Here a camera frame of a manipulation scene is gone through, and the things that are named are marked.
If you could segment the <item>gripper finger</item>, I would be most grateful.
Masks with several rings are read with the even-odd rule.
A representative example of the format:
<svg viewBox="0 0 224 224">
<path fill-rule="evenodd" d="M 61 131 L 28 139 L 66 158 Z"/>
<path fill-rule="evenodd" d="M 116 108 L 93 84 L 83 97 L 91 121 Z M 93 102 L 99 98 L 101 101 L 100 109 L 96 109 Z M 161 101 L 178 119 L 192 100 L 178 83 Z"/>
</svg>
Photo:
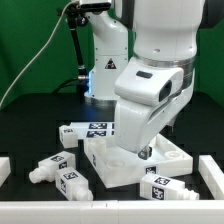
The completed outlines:
<svg viewBox="0 0 224 224">
<path fill-rule="evenodd" d="M 147 160 L 152 155 L 152 147 L 150 145 L 145 146 L 139 153 L 138 157 Z"/>
</svg>

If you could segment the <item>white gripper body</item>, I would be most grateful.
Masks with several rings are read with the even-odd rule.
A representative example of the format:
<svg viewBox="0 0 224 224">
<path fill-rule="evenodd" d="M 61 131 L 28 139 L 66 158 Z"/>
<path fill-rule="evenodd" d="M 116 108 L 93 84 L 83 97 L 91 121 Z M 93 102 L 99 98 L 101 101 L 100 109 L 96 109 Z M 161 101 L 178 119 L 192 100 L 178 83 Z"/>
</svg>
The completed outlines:
<svg viewBox="0 0 224 224">
<path fill-rule="evenodd" d="M 115 137 L 119 147 L 139 153 L 190 101 L 182 66 L 150 66 L 132 57 L 115 82 Z"/>
</svg>

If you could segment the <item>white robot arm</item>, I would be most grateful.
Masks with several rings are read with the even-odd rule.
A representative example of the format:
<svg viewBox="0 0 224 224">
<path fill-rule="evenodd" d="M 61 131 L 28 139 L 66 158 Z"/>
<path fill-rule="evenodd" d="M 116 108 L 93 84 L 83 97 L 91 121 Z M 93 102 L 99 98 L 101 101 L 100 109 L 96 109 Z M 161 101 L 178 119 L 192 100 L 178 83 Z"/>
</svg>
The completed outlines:
<svg viewBox="0 0 224 224">
<path fill-rule="evenodd" d="M 224 19 L 224 0 L 128 0 L 136 34 L 126 68 L 115 81 L 90 78 L 94 95 L 111 87 L 116 145 L 132 153 L 150 141 L 190 101 L 196 35 Z"/>
</svg>

